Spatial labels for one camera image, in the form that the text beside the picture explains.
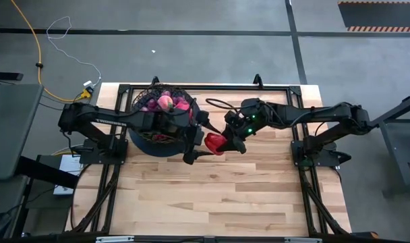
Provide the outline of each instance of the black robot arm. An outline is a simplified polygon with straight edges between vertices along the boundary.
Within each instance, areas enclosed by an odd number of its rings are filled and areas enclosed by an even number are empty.
[[[115,135],[105,134],[92,124],[94,122],[122,126],[135,132],[160,132],[171,138],[182,137],[185,140],[184,161],[193,163],[194,159],[200,156],[194,150],[194,146],[200,145],[204,133],[200,126],[190,122],[189,113],[184,110],[124,113],[84,103],[65,105],[58,123],[61,132],[81,133],[96,145],[88,150],[98,150],[99,154],[106,155],[108,158],[125,157],[127,142]]]
[[[339,103],[333,107],[301,109],[291,105],[264,102],[260,99],[246,99],[237,113],[229,111],[226,114],[225,121],[227,125],[222,135],[227,142],[218,147],[217,151],[239,151],[240,153],[246,152],[243,141],[265,126],[285,129],[302,123],[338,122],[339,124],[317,136],[303,139],[302,151],[299,153],[307,157],[314,157],[323,146],[339,138],[349,134],[363,135],[373,128],[369,126],[367,111],[361,106],[349,103]]]

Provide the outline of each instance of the black basket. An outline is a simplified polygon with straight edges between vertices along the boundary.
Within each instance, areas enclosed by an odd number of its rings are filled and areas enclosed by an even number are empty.
[[[195,111],[194,113],[196,113],[199,109],[194,99],[183,89],[168,84],[154,84],[148,87],[147,89],[143,90],[140,94],[138,94],[135,97],[133,103],[131,104],[132,111],[140,110],[143,107],[148,108],[148,102],[150,102],[151,99],[155,100],[156,107],[153,109],[149,109],[148,112],[162,111],[162,108],[160,107],[160,105],[158,105],[157,101],[162,95],[162,93],[167,91],[170,92],[172,98],[177,97],[178,99],[179,97],[182,97],[185,101],[187,101],[190,104],[189,111],[193,109]],[[138,134],[145,140],[153,143],[173,143],[182,140],[182,138],[173,138],[166,135],[162,135],[158,131],[136,132],[136,134]]]

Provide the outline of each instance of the concrete floor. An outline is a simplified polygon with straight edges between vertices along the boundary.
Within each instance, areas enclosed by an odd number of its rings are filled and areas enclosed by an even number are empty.
[[[292,0],[292,4],[298,31],[345,31],[336,0]],[[21,0],[18,5],[36,28],[71,16],[74,28],[289,30],[284,0]],[[67,22],[58,26],[65,28]],[[0,1],[0,27],[26,28],[7,0]],[[39,40],[45,65],[42,81],[49,90],[73,98],[82,83],[97,79],[92,67],[57,52],[45,35]],[[359,103],[375,118],[410,95],[410,38],[300,38],[299,42],[307,83],[320,86],[324,105]],[[94,63],[103,82],[147,82],[159,76],[173,82],[250,83],[260,73],[267,84],[299,84],[291,37],[286,36],[75,35],[57,44]],[[21,72],[23,83],[37,83],[36,61],[30,34],[0,34],[0,72]],[[25,156],[47,155],[67,146],[58,118],[59,111],[38,108]],[[72,142],[82,139],[76,135]],[[353,231],[410,240],[410,196],[382,196],[383,189],[401,179],[381,133],[348,136],[337,144],[353,156],[341,169]],[[38,234],[61,230],[60,223],[54,223],[53,229],[44,223],[39,230],[39,225],[28,228]]]

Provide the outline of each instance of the wire basket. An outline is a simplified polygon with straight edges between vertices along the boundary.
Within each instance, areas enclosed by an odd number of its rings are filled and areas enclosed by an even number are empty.
[[[147,89],[143,90],[135,97],[131,105],[132,111],[137,111],[141,109],[144,110],[145,108],[147,112],[162,111],[163,108],[157,103],[158,99],[162,95],[169,95],[174,100],[174,103],[175,99],[183,99],[184,101],[190,104],[188,112],[192,110],[193,114],[195,114],[199,110],[199,107],[194,101],[194,99],[185,90],[169,84],[154,84],[148,87]],[[182,138],[170,137],[162,134],[159,131],[136,132],[136,134],[152,143],[168,144],[174,142],[183,142]]]

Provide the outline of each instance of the wooden tabletop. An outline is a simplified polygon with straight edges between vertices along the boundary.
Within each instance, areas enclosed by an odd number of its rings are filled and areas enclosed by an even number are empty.
[[[114,108],[118,85],[102,83],[99,107]],[[322,106],[318,86],[303,85],[301,91],[305,107]],[[225,127],[223,116],[227,111],[207,104],[205,98],[232,105],[253,97],[287,103],[286,94],[279,91],[188,92],[197,98],[200,109],[210,112],[210,120],[219,130]],[[109,126],[96,125],[109,132]],[[318,125],[309,124],[310,133]],[[289,150],[292,139],[290,129],[264,128],[247,139],[244,155],[226,152],[222,156],[200,157],[193,165],[185,164],[182,155],[165,158],[145,155],[130,141],[126,163],[121,166],[111,234],[307,236],[299,174]],[[101,169],[102,165],[90,166],[79,181],[74,196],[76,224],[96,200]],[[319,167],[318,179],[324,204],[350,232],[338,175],[329,168]],[[317,210],[315,207],[312,210],[318,229]]]

